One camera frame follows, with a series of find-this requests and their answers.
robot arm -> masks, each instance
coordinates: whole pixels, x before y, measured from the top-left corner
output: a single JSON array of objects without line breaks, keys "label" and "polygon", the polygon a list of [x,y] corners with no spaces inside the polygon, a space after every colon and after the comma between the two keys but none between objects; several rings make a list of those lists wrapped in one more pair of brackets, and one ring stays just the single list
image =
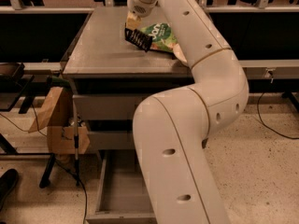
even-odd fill
[{"label": "robot arm", "polygon": [[[249,88],[234,52],[194,0],[157,0],[195,84],[154,94],[137,108],[137,157],[159,224],[229,223],[203,140],[244,110]],[[148,16],[156,0],[128,0]]]}]

gray tabletop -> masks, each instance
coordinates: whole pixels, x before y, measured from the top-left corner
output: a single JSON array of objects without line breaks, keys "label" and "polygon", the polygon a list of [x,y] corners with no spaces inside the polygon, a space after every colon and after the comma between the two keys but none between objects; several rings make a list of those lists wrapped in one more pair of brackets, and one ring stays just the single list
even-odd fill
[{"label": "gray tabletop", "polygon": [[[88,20],[65,67],[67,77],[102,76],[189,76],[172,54],[145,52],[125,41],[124,24],[127,7],[97,7]],[[141,26],[167,22],[163,12],[155,8],[142,20]]]}]

floor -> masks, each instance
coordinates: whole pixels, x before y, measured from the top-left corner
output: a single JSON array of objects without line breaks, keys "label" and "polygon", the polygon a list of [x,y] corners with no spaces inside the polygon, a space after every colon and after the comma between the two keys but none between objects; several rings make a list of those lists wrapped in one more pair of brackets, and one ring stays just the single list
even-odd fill
[{"label": "floor", "polygon": [[[260,94],[252,94],[235,123],[209,138],[206,158],[215,177],[232,224],[298,223],[299,142],[266,129],[257,114]],[[299,136],[299,114],[281,94],[266,94],[260,103],[263,121],[271,128]],[[37,100],[36,112],[42,100]],[[35,114],[31,109],[19,115],[15,108],[2,113],[29,129]],[[46,151],[46,137],[19,131],[0,118],[0,130],[19,152]],[[50,185],[39,188],[47,164],[46,157],[0,157],[0,175],[9,168],[20,174],[17,187],[8,196],[0,221],[9,224],[82,223],[85,195],[82,187],[57,164]],[[94,214],[100,166],[96,155],[80,156],[81,180],[88,195],[88,215]],[[73,162],[65,164],[73,168]]]}]

snack bag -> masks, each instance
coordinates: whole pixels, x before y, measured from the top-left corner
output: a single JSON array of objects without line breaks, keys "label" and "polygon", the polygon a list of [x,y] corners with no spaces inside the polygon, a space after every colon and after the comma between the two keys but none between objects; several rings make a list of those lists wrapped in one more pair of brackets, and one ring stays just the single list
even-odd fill
[{"label": "snack bag", "polygon": [[152,36],[150,49],[173,52],[173,47],[177,44],[177,39],[167,23],[157,23],[149,27],[143,27],[140,31]]}]

cable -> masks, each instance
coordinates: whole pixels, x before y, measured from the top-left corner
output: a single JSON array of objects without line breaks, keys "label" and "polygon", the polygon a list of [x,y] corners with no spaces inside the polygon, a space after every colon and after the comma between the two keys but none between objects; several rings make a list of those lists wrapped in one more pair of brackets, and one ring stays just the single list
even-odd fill
[{"label": "cable", "polygon": [[282,137],[289,138],[289,139],[293,139],[293,140],[299,139],[299,137],[289,137],[289,136],[287,136],[287,135],[285,135],[285,134],[279,133],[279,132],[277,132],[276,130],[272,129],[271,127],[267,126],[267,125],[263,122],[262,117],[261,117],[261,114],[260,114],[260,101],[261,101],[263,95],[264,95],[264,93],[262,93],[262,95],[260,96],[260,98],[259,98],[259,100],[258,100],[258,103],[257,103],[258,115],[259,115],[259,118],[260,118],[260,121],[261,121],[262,125],[263,125],[264,127],[266,127],[267,129],[269,129],[270,131],[272,131],[272,132],[274,132],[274,133],[276,133],[276,134],[278,134],[278,135],[280,135],[280,136],[282,136]]},{"label": "cable", "polygon": [[[37,114],[36,114],[36,110],[35,110],[35,108],[34,108],[34,106],[33,105],[31,105],[32,106],[32,108],[34,109],[34,112],[35,112],[35,115],[36,115],[36,124],[37,124],[37,130],[38,130],[38,132],[40,133],[40,134],[42,134],[42,135],[44,135],[44,136],[46,136],[44,133],[42,133],[41,131],[39,131],[39,127],[38,127],[38,120],[37,120]],[[21,130],[21,131],[23,131],[23,132],[27,132],[28,133],[28,131],[25,131],[24,129],[22,129],[22,128],[20,128],[17,124],[15,124],[13,121],[11,121],[8,117],[6,117],[6,116],[4,116],[3,114],[1,114],[0,113],[0,116],[2,116],[4,119],[6,119],[7,121],[9,121],[11,124],[13,124],[16,128],[18,128],[19,130]]]},{"label": "cable", "polygon": [[0,113],[0,116],[2,116],[4,119],[8,120],[10,123],[12,123],[14,126],[16,126],[19,130],[23,131],[23,132],[28,132],[28,131],[25,131],[24,129],[20,128],[17,124],[15,124],[14,122],[12,122],[9,118],[7,118],[6,116],[2,115]]},{"label": "cable", "polygon": [[39,130],[38,118],[37,118],[37,114],[36,114],[36,110],[35,110],[35,107],[34,107],[34,105],[33,105],[33,104],[31,104],[31,107],[34,109],[34,112],[35,112],[35,115],[36,115],[36,125],[37,125],[37,131],[38,131],[40,134],[42,134],[42,135],[46,136],[44,133],[42,133],[42,132]]},{"label": "cable", "polygon": [[56,161],[56,164],[59,167],[61,167],[62,169],[64,169],[68,174],[72,175],[74,177],[74,179],[81,184],[81,186],[84,190],[84,194],[85,194],[85,210],[84,210],[84,218],[83,218],[83,224],[84,224],[85,219],[86,219],[86,215],[87,215],[87,192],[86,192],[85,186],[84,186],[83,182],[81,181],[81,179],[79,178],[78,175],[72,173],[70,169],[67,169],[67,168],[63,167],[58,161]]}]

